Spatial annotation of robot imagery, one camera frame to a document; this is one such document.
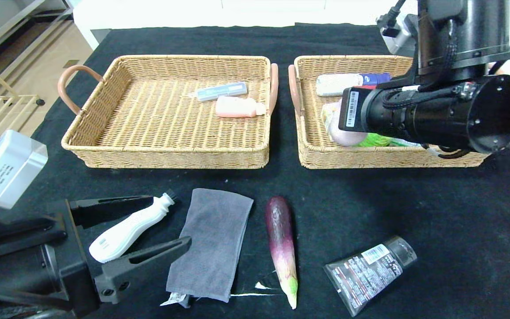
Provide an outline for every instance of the green object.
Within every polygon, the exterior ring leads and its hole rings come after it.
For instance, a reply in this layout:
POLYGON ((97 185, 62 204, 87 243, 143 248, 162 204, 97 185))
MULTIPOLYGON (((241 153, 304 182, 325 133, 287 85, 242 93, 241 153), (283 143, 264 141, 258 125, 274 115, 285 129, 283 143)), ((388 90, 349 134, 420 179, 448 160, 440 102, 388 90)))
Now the green object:
POLYGON ((357 145, 357 147, 386 147, 391 142, 392 138, 379 135, 377 133, 369 133, 367 137, 357 145))

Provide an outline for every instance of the pink bottle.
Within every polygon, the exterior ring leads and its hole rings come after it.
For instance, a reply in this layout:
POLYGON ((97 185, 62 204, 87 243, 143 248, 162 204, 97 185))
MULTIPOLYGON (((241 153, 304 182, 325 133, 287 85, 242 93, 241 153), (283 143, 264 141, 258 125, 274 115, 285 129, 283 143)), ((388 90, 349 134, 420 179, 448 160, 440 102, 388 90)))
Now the pink bottle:
POLYGON ((219 117, 256 117, 267 112, 263 103, 258 103, 251 97, 218 97, 216 101, 216 115, 219 117))

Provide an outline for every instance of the eggplant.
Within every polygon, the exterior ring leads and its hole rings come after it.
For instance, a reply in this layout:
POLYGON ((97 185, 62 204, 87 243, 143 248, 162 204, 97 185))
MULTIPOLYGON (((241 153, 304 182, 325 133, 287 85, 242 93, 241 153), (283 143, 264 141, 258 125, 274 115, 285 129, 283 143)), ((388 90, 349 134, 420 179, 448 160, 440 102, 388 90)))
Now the eggplant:
POLYGON ((296 263, 292 242, 291 214, 289 206, 281 196, 272 197, 265 212, 269 250, 277 270, 281 289, 287 295, 292 309, 296 308, 296 263))

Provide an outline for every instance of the pink basket handle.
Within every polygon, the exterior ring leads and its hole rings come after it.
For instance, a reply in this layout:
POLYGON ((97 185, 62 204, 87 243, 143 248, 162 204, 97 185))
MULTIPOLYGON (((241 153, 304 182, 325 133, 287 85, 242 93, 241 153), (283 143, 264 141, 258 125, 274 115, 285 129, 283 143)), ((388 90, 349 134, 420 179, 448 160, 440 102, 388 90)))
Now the pink basket handle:
POLYGON ((296 116, 302 115, 302 105, 300 103, 300 95, 298 94, 298 87, 296 85, 296 70, 294 65, 289 65, 289 87, 291 90, 291 99, 292 104, 294 105, 294 110, 296 116))
POLYGON ((75 115, 80 113, 80 108, 72 101, 72 99, 66 93, 66 82, 76 71, 86 71, 89 75, 93 76, 94 79, 103 82, 104 78, 97 74, 94 70, 90 69, 85 65, 73 65, 68 69, 64 70, 62 75, 58 78, 58 96, 64 101, 66 105, 74 112, 75 115))
POLYGON ((277 94, 279 91, 279 66, 276 63, 271 64, 271 97, 269 100, 269 115, 273 114, 277 104, 277 94))

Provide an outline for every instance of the gray towel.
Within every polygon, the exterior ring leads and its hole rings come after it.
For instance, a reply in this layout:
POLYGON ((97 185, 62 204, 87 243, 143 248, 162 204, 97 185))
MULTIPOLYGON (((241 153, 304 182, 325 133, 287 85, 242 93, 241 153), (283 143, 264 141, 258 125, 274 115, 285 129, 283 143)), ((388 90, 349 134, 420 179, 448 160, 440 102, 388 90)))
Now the gray towel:
POLYGON ((253 199, 232 192, 196 188, 180 233, 190 249, 168 272, 166 291, 229 301, 253 199))

